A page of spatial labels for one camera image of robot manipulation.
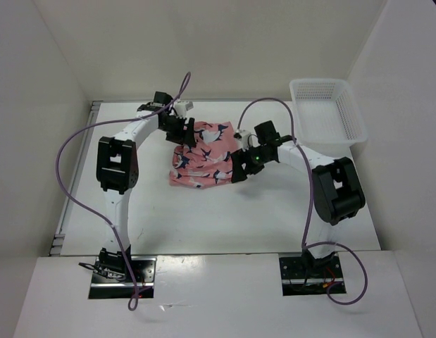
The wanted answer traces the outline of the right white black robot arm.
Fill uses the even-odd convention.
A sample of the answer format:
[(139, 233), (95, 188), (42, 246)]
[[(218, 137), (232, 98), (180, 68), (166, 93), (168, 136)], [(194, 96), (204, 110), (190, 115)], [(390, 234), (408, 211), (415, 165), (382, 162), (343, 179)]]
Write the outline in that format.
[(288, 165), (309, 180), (309, 206), (301, 240), (301, 269), (309, 277), (324, 271), (335, 255), (336, 227), (353, 218), (366, 199), (354, 162), (348, 157), (332, 158), (301, 146), (291, 135), (282, 136), (272, 121), (255, 127), (258, 145), (248, 130), (237, 130), (238, 149), (231, 154), (232, 182), (245, 181), (270, 162)]

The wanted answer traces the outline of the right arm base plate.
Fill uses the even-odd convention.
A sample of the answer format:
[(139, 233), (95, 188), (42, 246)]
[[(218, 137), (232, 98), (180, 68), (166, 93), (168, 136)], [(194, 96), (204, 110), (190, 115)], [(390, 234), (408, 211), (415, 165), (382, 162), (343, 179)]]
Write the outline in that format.
[(346, 294), (340, 259), (336, 253), (315, 259), (309, 253), (279, 255), (283, 296)]

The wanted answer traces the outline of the pink shark print shorts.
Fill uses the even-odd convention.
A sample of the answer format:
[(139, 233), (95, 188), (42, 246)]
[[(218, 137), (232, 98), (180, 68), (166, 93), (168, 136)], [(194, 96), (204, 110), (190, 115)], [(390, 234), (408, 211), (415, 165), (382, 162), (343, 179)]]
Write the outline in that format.
[(171, 186), (206, 189), (230, 184), (231, 154), (238, 150), (230, 121), (194, 124), (196, 146), (181, 145), (173, 151), (169, 172)]

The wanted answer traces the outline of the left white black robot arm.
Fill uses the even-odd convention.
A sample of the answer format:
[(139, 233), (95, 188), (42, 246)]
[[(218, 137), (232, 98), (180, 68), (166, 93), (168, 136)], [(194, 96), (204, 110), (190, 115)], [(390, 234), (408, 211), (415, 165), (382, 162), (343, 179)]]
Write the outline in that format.
[(111, 228), (96, 264), (103, 276), (122, 282), (132, 275), (128, 210), (131, 192), (139, 179), (138, 148), (157, 130), (165, 132), (169, 142), (195, 146), (194, 119), (187, 117), (191, 109), (191, 101), (156, 92), (152, 101), (137, 109), (137, 115), (128, 120), (123, 130), (99, 140), (96, 178), (104, 192), (106, 224)]

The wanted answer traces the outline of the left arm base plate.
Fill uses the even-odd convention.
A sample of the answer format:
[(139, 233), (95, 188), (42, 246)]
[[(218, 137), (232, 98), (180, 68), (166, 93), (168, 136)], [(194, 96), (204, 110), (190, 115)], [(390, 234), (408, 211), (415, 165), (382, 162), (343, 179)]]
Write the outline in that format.
[[(155, 256), (133, 256), (131, 265), (139, 289), (139, 299), (154, 297), (154, 280), (157, 258)], [(131, 277), (96, 273), (93, 269), (88, 299), (129, 299), (134, 293)]]

